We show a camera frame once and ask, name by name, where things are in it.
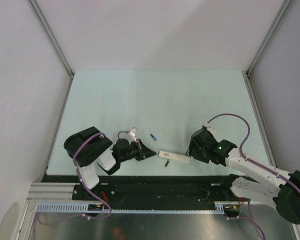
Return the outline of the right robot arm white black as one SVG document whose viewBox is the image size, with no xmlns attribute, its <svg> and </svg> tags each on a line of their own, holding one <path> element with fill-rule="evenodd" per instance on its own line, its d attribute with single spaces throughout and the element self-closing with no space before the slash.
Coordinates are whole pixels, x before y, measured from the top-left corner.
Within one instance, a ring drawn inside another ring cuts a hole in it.
<svg viewBox="0 0 300 240">
<path fill-rule="evenodd" d="M 244 156 L 228 140 L 217 141 L 210 127 L 203 126 L 191 135 L 187 156 L 235 169 L 247 178 L 230 174 L 221 184 L 221 196 L 232 201 L 246 198 L 274 208 L 288 222 L 300 224 L 300 171 L 293 173 L 262 164 Z"/>
</svg>

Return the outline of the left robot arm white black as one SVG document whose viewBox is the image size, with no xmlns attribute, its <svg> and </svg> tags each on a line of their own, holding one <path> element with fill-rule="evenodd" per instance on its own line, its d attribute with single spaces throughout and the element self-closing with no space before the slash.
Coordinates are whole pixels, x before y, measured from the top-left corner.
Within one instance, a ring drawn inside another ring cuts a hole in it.
<svg viewBox="0 0 300 240">
<path fill-rule="evenodd" d="M 143 161 L 157 155 L 137 138 L 137 131 L 135 127 L 129 131 L 119 131 L 117 141 L 113 142 L 103 132 L 91 126 L 65 140 L 63 147 L 73 160 L 79 181 L 84 186 L 83 194 L 88 199 L 95 200 L 101 193 L 97 167 L 112 175 L 125 161 Z"/>
</svg>

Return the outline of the white remote control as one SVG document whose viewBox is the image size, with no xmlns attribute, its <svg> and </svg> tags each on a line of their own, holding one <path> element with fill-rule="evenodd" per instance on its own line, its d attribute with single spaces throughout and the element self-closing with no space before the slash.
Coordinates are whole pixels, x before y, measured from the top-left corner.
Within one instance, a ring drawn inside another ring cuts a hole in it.
<svg viewBox="0 0 300 240">
<path fill-rule="evenodd" d="M 186 155 L 171 153 L 171 152 L 162 151 L 162 150 L 158 153 L 158 157 L 161 159 L 166 159 L 166 160 L 170 160 L 170 161 L 178 161 L 178 162 L 187 163 L 187 164 L 191 160 L 191 158 Z"/>
</svg>

